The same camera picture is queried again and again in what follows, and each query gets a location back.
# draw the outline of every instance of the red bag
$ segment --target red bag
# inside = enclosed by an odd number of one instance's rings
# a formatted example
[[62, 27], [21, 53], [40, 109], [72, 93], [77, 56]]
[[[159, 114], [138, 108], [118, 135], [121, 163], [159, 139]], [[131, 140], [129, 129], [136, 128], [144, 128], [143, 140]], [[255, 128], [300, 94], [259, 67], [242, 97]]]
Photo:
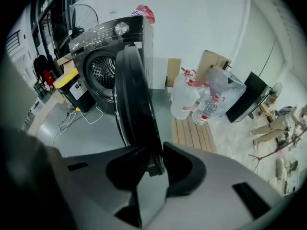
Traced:
[[148, 20], [148, 23], [155, 23], [154, 13], [146, 5], [139, 5], [135, 11], [132, 12], [131, 16], [142, 15], [145, 16]]
[[45, 78], [45, 81], [47, 82], [48, 86], [51, 86], [53, 84], [53, 82], [55, 81], [54, 77], [51, 75], [51, 73], [46, 71], [46, 70], [44, 70], [44, 78]]

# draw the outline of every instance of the white wall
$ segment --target white wall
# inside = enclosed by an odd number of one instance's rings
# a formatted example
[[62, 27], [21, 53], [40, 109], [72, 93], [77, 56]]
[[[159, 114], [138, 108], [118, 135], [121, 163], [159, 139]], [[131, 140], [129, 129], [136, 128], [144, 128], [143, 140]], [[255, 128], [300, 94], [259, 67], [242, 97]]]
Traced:
[[[231, 72], [242, 82], [245, 82], [251, 71], [257, 76], [260, 75], [269, 58], [275, 39], [276, 34], [271, 25], [257, 5], [252, 2], [246, 32], [236, 60], [232, 64]], [[270, 84], [276, 78], [278, 74], [276, 69], [278, 67], [280, 69], [284, 61], [279, 42], [277, 41], [275, 44], [275, 49], [272, 51], [273, 55], [271, 55], [272, 59], [260, 76], [267, 84]]]
[[307, 48], [297, 40], [292, 40], [293, 72], [307, 88]]
[[161, 79], [165, 79], [167, 58], [181, 58], [181, 65], [188, 69], [198, 67], [205, 49], [233, 59], [248, 16], [247, 0], [94, 0], [93, 8], [103, 23], [130, 16], [142, 3], [154, 12], [156, 20], [156, 88], [164, 87]]
[[36, 83], [37, 80], [32, 71], [32, 63], [36, 50], [31, 34], [29, 8], [30, 6], [28, 5], [24, 9], [24, 11], [22, 12], [22, 14], [20, 15], [9, 33], [9, 35], [11, 35], [12, 33], [20, 30], [20, 45], [15, 50], [10, 52], [9, 58], [12, 61], [13, 65], [16, 67], [18, 73], [21, 75], [23, 80], [25, 80], [31, 90], [34, 91], [33, 85]]
[[283, 56], [286, 61], [286, 67], [292, 67], [292, 49], [289, 41], [287, 30], [284, 26], [283, 20], [273, 4], [272, 0], [252, 0], [263, 13], [266, 20], [270, 23], [277, 38], [280, 42]]
[[302, 108], [307, 104], [307, 89], [291, 71], [285, 74], [281, 83], [283, 84], [282, 92], [272, 109], [279, 110], [288, 105], [297, 105], [298, 108]]
[[266, 84], [272, 87], [278, 82], [279, 76], [282, 74], [282, 69], [285, 67], [284, 62], [283, 52], [279, 40], [276, 39], [265, 68], [260, 74], [260, 78]]

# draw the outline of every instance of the sticker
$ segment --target sticker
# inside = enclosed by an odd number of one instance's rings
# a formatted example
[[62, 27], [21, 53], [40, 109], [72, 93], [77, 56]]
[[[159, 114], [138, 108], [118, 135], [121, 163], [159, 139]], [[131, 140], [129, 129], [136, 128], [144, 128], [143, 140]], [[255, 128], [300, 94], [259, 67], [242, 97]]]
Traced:
[[191, 107], [190, 106], [184, 106], [183, 108], [182, 108], [182, 112], [189, 112], [191, 110]]
[[135, 45], [137, 48], [142, 48], [142, 42], [134, 42], [134, 45]]
[[205, 116], [205, 115], [202, 115], [201, 118], [202, 118], [202, 119], [209, 119], [209, 117], [207, 117], [207, 116]]
[[73, 97], [78, 100], [86, 91], [87, 88], [81, 78], [79, 78], [69, 89]]

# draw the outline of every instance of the concrete floor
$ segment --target concrete floor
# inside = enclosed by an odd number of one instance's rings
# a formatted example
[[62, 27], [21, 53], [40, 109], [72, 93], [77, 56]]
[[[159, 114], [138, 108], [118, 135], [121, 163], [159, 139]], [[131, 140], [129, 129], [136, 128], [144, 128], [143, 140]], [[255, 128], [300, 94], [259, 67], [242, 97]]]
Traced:
[[[152, 94], [153, 109], [160, 134], [161, 142], [172, 141], [170, 104], [165, 90], [154, 90]], [[45, 146], [51, 146], [56, 135], [53, 146], [58, 148], [63, 157], [80, 156], [85, 154], [100, 153], [124, 147], [124, 142], [118, 131], [114, 115], [104, 113], [104, 116], [96, 123], [90, 125], [77, 112], [74, 121], [62, 135], [58, 127], [63, 118], [74, 111], [66, 104], [56, 104], [50, 111], [36, 137]], [[86, 118], [93, 122], [101, 113], [93, 106]]]
[[[253, 148], [253, 139], [258, 136], [251, 137], [249, 131], [254, 128], [268, 124], [265, 117], [260, 117], [254, 112], [254, 119], [249, 116], [245, 117], [240, 122], [231, 123], [227, 116], [214, 117], [210, 119], [209, 126], [211, 128], [215, 141], [217, 153], [232, 158], [243, 164], [250, 170], [254, 170], [257, 160], [249, 156], [264, 156], [276, 149], [276, 140], [271, 140], [266, 143], [260, 143], [257, 150]], [[278, 154], [273, 154], [263, 159], [255, 170], [262, 179], [268, 181], [275, 177], [275, 160]]]

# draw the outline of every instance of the red object on top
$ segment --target red object on top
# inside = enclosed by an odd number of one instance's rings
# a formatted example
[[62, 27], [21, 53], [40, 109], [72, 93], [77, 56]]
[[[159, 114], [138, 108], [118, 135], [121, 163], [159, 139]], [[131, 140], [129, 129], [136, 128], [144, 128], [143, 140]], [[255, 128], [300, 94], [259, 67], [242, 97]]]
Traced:
[[139, 5], [135, 11], [141, 12], [141, 14], [147, 18], [149, 24], [155, 23], [154, 13], [150, 10], [150, 8], [148, 8], [148, 6]]
[[202, 84], [196, 84], [196, 81], [193, 79], [189, 79], [189, 81], [187, 82], [188, 86], [192, 86], [192, 87], [201, 87]]
[[215, 94], [213, 97], [214, 100], [218, 101], [220, 99], [220, 96], [218, 94]]

